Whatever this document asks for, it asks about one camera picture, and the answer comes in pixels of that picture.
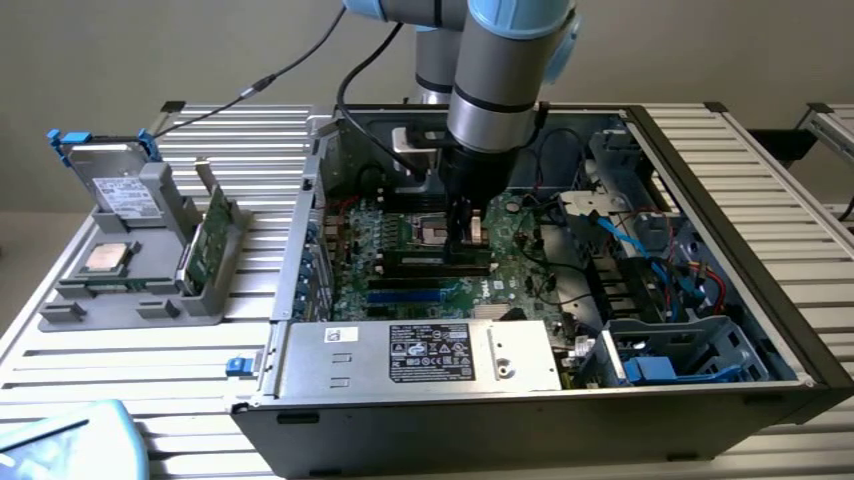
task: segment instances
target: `blue object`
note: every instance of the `blue object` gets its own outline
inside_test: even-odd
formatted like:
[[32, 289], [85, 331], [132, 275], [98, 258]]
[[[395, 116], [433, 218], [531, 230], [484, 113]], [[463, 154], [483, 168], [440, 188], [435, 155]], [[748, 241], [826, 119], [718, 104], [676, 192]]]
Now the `blue object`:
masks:
[[60, 132], [56, 128], [48, 132], [48, 140], [50, 140], [50, 147], [53, 151], [58, 155], [60, 160], [62, 161], [62, 165], [70, 168], [70, 160], [68, 160], [68, 156], [65, 152], [62, 152], [62, 141], [58, 139], [62, 132]]
[[136, 134], [136, 138], [138, 142], [142, 144], [142, 148], [148, 152], [148, 161], [149, 162], [161, 162], [162, 157], [160, 156], [160, 149], [157, 148], [157, 142], [154, 141], [154, 137], [150, 136], [150, 133], [142, 128]]
[[569, 0], [468, 0], [475, 21], [495, 35], [531, 40], [563, 26]]
[[[640, 252], [640, 255], [643, 255], [643, 258], [647, 258], [647, 259], [650, 258], [650, 252], [646, 251], [646, 247], [640, 243], [640, 240], [638, 240], [636, 238], [631, 238], [628, 235], [626, 235], [614, 226], [614, 224], [610, 222], [607, 218], [599, 217], [596, 220], [596, 223], [602, 228], [604, 228], [608, 232], [611, 232], [611, 235], [614, 235], [618, 239], [623, 240], [624, 242], [628, 242], [635, 247], [638, 252]], [[658, 263], [652, 263], [652, 271], [660, 277], [662, 281], [667, 283], [667, 272], [664, 272], [664, 269]]]
[[635, 357], [623, 362], [626, 378], [632, 385], [672, 385], [678, 383], [727, 383], [738, 379], [742, 367], [732, 365], [718, 373], [678, 376], [667, 357]]
[[698, 300], [706, 298], [706, 294], [699, 288], [694, 286], [694, 282], [688, 277], [679, 277], [679, 286], [682, 287], [682, 290], [688, 292], [688, 294]]
[[0, 437], [0, 478], [148, 478], [148, 456], [117, 400], [34, 422]]
[[81, 145], [92, 140], [89, 132], [68, 132], [62, 137], [62, 143], [68, 145]]
[[251, 377], [252, 376], [252, 365], [253, 361], [251, 358], [235, 357], [228, 360], [225, 364], [225, 376], [227, 377]]
[[344, 7], [352, 13], [385, 21], [385, 12], [379, 0], [344, 0]]
[[667, 357], [635, 357], [623, 362], [630, 383], [675, 383], [676, 372]]
[[368, 293], [368, 303], [439, 303], [440, 301], [441, 290]]
[[545, 77], [543, 79], [543, 83], [551, 85], [560, 78], [560, 74], [565, 69], [565, 64], [569, 61], [569, 56], [572, 55], [572, 50], [575, 49], [575, 41], [577, 40], [577, 30], [581, 26], [581, 17], [576, 15], [572, 19], [572, 23], [567, 28], [565, 35], [563, 36], [563, 40], [560, 40], [560, 45], [555, 49], [555, 53], [551, 54], [551, 59], [548, 60], [548, 65], [545, 65]]

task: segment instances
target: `white sticker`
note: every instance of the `white sticker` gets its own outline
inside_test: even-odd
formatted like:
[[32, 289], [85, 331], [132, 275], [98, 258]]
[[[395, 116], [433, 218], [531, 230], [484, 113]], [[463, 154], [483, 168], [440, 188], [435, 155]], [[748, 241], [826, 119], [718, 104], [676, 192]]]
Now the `white sticker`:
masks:
[[327, 328], [323, 341], [325, 343], [357, 342], [359, 327]]
[[148, 188], [136, 177], [93, 178], [112, 212], [122, 219], [160, 216]]

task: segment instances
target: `white wall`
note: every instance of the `white wall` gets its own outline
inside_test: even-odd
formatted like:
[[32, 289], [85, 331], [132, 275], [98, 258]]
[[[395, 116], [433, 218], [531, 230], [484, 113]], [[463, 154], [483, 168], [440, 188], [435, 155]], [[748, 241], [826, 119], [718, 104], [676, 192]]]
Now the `white wall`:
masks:
[[[553, 101], [722, 101], [748, 126], [787, 127], [807, 101], [854, 102], [854, 2], [579, 0], [580, 44]], [[89, 199], [44, 132], [126, 134], [164, 100], [221, 102], [320, 35], [339, 0], [0, 1], [0, 209], [76, 211]], [[259, 96], [331, 103], [388, 25], [347, 17], [316, 57]], [[352, 88], [355, 101], [409, 91], [407, 31]], [[842, 201], [854, 169], [799, 175]]]

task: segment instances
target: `processor chip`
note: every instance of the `processor chip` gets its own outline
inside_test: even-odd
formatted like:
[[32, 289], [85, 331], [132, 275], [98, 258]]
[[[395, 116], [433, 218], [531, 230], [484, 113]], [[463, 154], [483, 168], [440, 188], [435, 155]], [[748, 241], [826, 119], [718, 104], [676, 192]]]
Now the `processor chip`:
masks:
[[96, 245], [85, 261], [88, 272], [112, 272], [124, 264], [128, 255], [125, 243], [101, 243]]

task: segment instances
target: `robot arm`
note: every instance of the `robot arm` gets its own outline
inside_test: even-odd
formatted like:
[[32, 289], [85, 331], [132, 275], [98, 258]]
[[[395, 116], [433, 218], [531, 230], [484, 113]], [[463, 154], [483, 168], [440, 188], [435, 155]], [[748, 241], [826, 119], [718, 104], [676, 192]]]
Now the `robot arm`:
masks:
[[[448, 243], [459, 243], [472, 218], [485, 215], [487, 204], [505, 190], [519, 150], [536, 134], [540, 86], [559, 76], [573, 46], [573, 2], [344, 0], [344, 5], [421, 30], [461, 29], [447, 117], [453, 145], [441, 146], [437, 169], [448, 198]], [[421, 72], [444, 73], [436, 78], [444, 78], [447, 92], [449, 69], [417, 63], [417, 79]]]

